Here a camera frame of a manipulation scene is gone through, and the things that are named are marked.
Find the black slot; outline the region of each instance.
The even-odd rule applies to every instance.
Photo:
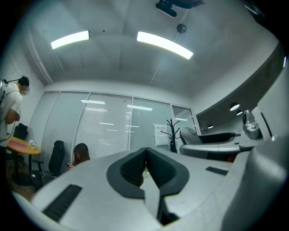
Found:
[[[220,168],[215,168],[215,167],[207,167],[206,170],[220,174],[220,175],[227,175],[228,170],[220,169]]]
[[[70,205],[74,202],[77,195],[82,190],[78,185],[67,186],[43,211],[50,219],[59,222]]]

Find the ceiling-mounted camera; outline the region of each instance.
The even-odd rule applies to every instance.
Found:
[[[185,9],[191,9],[203,3],[202,0],[160,0],[155,7],[174,18],[177,13],[172,9],[173,5]]]

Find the floor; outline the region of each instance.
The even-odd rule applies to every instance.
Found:
[[[26,163],[18,163],[19,172],[24,172],[28,174],[28,165]],[[8,186],[10,187],[11,191],[17,192],[21,194],[23,197],[25,197],[27,200],[31,200],[31,198],[34,195],[35,188],[30,186],[20,186],[14,183],[14,181],[11,179],[11,175],[14,172],[14,162],[13,161],[7,161],[6,164],[6,177],[8,181]]]

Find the black coat rack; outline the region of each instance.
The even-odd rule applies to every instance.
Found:
[[[165,134],[168,134],[170,136],[169,138],[171,140],[171,142],[170,142],[171,152],[177,153],[176,140],[175,139],[179,139],[179,137],[176,138],[176,133],[178,132],[179,128],[175,131],[175,125],[179,121],[177,123],[175,123],[174,125],[172,124],[172,119],[171,119],[171,122],[168,121],[168,120],[167,120],[167,122],[168,122],[167,125],[169,125],[171,127],[172,134],[169,134],[169,133],[166,133],[166,132],[163,132],[163,131],[161,131],[161,132],[165,133]]]

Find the round table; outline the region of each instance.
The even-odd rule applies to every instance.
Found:
[[[30,185],[30,177],[29,175],[19,172],[18,170],[18,161],[17,161],[17,155],[18,153],[27,154],[29,155],[29,172],[31,171],[31,157],[32,155],[39,155],[41,153],[41,149],[34,146],[35,149],[31,149],[31,146],[28,144],[28,142],[21,140],[16,137],[10,137],[7,140],[7,148],[12,151],[14,155],[14,167],[15,172],[12,174],[12,180],[20,185],[20,186],[28,186]]]

